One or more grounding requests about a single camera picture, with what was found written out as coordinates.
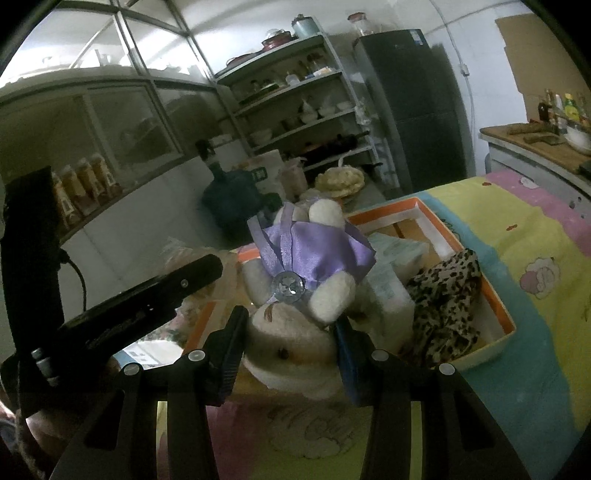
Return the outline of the colourful cartoon play mat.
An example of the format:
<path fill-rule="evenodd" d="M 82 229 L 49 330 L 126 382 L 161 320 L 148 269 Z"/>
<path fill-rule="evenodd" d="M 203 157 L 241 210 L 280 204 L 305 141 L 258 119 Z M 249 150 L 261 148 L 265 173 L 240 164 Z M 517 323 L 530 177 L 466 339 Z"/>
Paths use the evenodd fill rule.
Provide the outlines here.
<path fill-rule="evenodd" d="M 511 172 L 474 177 L 346 217 L 429 245 L 425 268 L 463 249 L 483 277 L 483 345 L 426 368 L 372 354 L 375 404 L 344 386 L 311 400 L 243 364 L 219 407 L 166 405 L 159 456 L 171 479 L 550 479 L 590 421 L 590 227 Z"/>

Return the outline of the straw woven hat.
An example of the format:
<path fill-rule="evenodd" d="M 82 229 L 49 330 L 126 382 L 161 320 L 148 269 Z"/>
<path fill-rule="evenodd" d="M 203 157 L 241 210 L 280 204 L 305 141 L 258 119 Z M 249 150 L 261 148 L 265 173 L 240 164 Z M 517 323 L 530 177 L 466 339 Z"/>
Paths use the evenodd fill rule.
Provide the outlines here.
<path fill-rule="evenodd" d="M 359 193 L 365 186 L 365 176 L 358 168 L 346 165 L 329 168 L 315 178 L 315 189 L 332 198 L 345 198 Z"/>

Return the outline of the green-white tissue pack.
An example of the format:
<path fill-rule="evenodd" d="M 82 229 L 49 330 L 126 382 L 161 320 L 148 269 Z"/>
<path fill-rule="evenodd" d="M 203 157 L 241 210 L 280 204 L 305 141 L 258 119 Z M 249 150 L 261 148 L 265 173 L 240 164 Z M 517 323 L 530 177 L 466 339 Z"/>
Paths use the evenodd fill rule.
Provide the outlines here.
<path fill-rule="evenodd" d="M 429 245 L 379 232 L 368 240 L 376 264 L 358 288 L 362 325 L 377 348 L 396 354 L 413 337 L 415 302 L 406 285 L 425 267 Z"/>

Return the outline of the light blue enamel pot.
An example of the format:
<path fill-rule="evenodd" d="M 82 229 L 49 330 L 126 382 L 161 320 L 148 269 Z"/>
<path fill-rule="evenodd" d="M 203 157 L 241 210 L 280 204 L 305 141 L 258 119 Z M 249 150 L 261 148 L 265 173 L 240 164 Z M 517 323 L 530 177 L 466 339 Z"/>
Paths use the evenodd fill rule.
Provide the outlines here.
<path fill-rule="evenodd" d="M 318 35 L 321 32 L 320 27 L 311 16 L 298 14 L 291 20 L 291 27 L 294 29 L 294 34 L 297 38 L 307 38 Z"/>

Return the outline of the leopard print cloth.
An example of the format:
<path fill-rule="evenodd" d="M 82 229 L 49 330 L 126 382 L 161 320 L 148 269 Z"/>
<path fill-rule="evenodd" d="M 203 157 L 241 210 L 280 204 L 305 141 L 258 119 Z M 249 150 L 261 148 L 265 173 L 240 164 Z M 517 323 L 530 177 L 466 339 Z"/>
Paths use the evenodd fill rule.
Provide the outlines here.
<path fill-rule="evenodd" d="M 471 249 L 455 253 L 407 283 L 415 302 L 413 355 L 419 365 L 435 368 L 477 344 L 480 332 L 473 310 L 481 287 L 480 263 Z"/>

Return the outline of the white bunny plush purple dress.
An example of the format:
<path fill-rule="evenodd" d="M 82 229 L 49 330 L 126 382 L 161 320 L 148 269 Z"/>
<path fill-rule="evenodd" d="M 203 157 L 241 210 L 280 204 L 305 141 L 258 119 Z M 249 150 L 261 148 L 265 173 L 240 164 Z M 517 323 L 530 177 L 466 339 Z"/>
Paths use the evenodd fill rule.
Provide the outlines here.
<path fill-rule="evenodd" d="M 273 224 L 247 222 L 256 259 L 242 265 L 256 310 L 247 324 L 243 364 L 271 390 L 311 400 L 342 387 L 329 328 L 353 304 L 376 253 L 338 202 L 284 203 Z"/>

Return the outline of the glass jar on refrigerator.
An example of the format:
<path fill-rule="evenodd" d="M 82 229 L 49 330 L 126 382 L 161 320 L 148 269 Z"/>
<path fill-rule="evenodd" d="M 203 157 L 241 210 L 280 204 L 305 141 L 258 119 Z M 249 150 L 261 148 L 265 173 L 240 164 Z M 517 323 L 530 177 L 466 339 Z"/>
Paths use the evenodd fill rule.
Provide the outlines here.
<path fill-rule="evenodd" d="M 349 14 L 348 21 L 352 24 L 353 29 L 356 30 L 356 34 L 358 34 L 360 37 L 373 35 L 375 32 L 375 27 L 367 18 L 365 12 L 355 12 Z"/>

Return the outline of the orange-rimmed cardboard box tray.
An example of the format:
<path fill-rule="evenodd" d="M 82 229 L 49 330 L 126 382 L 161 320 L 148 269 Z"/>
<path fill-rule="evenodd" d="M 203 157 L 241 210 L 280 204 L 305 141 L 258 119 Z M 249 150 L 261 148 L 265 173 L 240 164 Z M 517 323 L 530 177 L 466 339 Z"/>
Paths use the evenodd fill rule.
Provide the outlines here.
<path fill-rule="evenodd" d="M 267 387 L 303 390 L 337 371 L 329 326 L 354 320 L 374 345 L 427 368 L 483 345 L 474 323 L 483 277 L 469 249 L 425 268 L 426 243 L 363 235 L 335 201 L 284 203 L 273 224 L 247 222 L 259 257 L 242 266 L 256 307 L 243 364 Z"/>

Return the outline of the cardboard sheets on wall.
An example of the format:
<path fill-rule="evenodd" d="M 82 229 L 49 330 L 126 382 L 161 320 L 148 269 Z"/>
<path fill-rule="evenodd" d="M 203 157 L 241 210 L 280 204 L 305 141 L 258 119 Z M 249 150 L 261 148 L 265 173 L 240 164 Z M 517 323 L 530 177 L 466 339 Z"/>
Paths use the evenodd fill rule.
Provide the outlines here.
<path fill-rule="evenodd" d="M 528 119 L 538 117 L 538 103 L 546 91 L 582 94 L 590 104 L 590 88 L 574 61 L 535 14 L 522 14 L 496 20 L 505 41 L 505 52 L 518 91 L 523 95 Z"/>

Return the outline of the white bowl on counter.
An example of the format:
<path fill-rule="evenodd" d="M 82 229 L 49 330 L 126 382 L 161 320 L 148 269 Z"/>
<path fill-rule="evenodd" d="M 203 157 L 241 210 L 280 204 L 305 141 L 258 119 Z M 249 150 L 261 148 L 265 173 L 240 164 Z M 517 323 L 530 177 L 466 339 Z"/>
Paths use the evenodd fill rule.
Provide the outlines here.
<path fill-rule="evenodd" d="M 565 140 L 577 152 L 587 156 L 591 155 L 591 139 L 585 131 L 568 126 Z"/>

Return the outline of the red lidded pot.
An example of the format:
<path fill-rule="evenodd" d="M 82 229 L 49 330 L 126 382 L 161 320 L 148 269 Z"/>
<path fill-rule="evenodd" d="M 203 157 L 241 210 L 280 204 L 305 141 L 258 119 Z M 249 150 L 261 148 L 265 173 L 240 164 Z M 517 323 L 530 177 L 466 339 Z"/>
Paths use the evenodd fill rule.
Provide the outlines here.
<path fill-rule="evenodd" d="M 284 29 L 270 29 L 263 39 L 263 51 L 269 51 L 294 40 L 293 34 Z"/>

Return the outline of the floral gift box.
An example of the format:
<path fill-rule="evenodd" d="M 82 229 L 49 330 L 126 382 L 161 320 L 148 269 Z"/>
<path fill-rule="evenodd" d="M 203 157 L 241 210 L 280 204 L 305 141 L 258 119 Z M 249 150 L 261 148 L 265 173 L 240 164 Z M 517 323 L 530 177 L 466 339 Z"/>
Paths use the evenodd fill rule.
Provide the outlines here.
<path fill-rule="evenodd" d="M 183 352 L 187 332 L 171 323 L 153 330 L 114 355 L 120 367 L 139 364 L 144 370 L 174 363 Z"/>

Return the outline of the metal kitchen shelf rack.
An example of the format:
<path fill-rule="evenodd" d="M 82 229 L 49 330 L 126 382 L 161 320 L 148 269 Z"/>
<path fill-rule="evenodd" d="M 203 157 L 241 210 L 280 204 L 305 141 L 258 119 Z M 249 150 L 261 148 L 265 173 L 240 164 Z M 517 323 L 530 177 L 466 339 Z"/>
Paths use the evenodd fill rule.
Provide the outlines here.
<path fill-rule="evenodd" d="M 327 34 L 235 59 L 215 74 L 249 152 L 301 159 L 308 182 L 339 163 L 379 179 L 383 163 L 361 101 Z"/>

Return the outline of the kitchen counter with wooden top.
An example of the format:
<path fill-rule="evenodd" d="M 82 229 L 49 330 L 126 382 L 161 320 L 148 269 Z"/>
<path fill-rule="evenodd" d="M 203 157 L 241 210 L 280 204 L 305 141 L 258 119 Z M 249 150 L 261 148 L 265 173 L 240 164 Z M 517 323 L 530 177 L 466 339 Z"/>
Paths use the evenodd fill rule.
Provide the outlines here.
<path fill-rule="evenodd" d="M 512 170 L 553 194 L 590 222 L 590 157 L 566 140 L 556 145 L 539 141 L 545 132 L 513 133 L 522 124 L 485 127 L 486 172 Z"/>

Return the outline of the beige plush bear toy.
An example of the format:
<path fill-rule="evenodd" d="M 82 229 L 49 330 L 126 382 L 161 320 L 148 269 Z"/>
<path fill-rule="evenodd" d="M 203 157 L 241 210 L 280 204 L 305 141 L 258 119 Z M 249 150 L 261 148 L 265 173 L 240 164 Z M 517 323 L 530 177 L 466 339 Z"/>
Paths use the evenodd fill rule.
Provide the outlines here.
<path fill-rule="evenodd" d="M 235 252 L 212 247 L 190 246 L 183 241 L 169 237 L 162 248 L 162 271 L 170 273 L 209 254 L 221 260 L 222 274 L 211 285 L 195 292 L 193 297 L 201 303 L 229 300 L 235 296 L 238 289 L 238 255 Z"/>

